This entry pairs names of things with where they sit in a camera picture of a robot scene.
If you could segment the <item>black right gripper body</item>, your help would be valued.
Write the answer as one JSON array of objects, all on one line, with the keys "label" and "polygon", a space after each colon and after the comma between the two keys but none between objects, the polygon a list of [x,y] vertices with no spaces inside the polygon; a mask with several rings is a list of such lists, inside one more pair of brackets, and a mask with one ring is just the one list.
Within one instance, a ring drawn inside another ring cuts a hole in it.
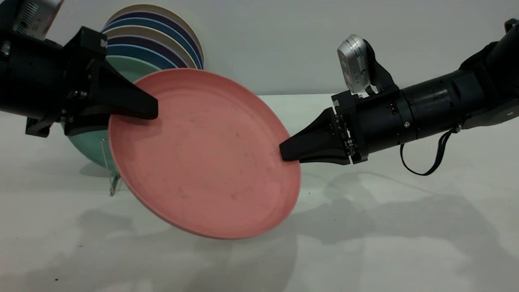
[{"label": "black right gripper body", "polygon": [[371,153],[406,142],[399,88],[389,87],[367,98],[344,91],[333,95],[332,102],[353,164],[366,161]]}]

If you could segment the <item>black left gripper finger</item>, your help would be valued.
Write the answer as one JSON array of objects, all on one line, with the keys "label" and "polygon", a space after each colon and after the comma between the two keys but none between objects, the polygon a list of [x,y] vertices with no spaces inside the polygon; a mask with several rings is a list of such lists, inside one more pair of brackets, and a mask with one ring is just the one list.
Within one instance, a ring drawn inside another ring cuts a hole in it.
[{"label": "black left gripper finger", "polygon": [[158,100],[104,60],[92,74],[87,115],[112,114],[153,120],[158,118]]}]

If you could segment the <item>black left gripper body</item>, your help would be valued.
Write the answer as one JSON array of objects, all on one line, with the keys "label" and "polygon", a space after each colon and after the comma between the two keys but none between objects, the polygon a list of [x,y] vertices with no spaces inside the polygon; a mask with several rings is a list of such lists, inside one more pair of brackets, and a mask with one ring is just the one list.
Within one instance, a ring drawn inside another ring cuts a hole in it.
[{"label": "black left gripper body", "polygon": [[106,35],[82,27],[61,47],[15,31],[1,31],[1,111],[27,118],[25,133],[46,138],[56,122],[86,122],[109,114],[99,70]]}]

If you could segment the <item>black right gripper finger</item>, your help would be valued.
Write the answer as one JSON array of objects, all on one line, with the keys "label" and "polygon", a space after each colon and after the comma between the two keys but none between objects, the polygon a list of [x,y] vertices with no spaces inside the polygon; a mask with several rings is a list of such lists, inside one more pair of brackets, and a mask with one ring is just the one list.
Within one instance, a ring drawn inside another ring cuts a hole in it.
[{"label": "black right gripper finger", "polygon": [[310,125],[279,146],[284,161],[302,163],[351,163],[345,144],[345,130],[332,107],[325,109]]}]

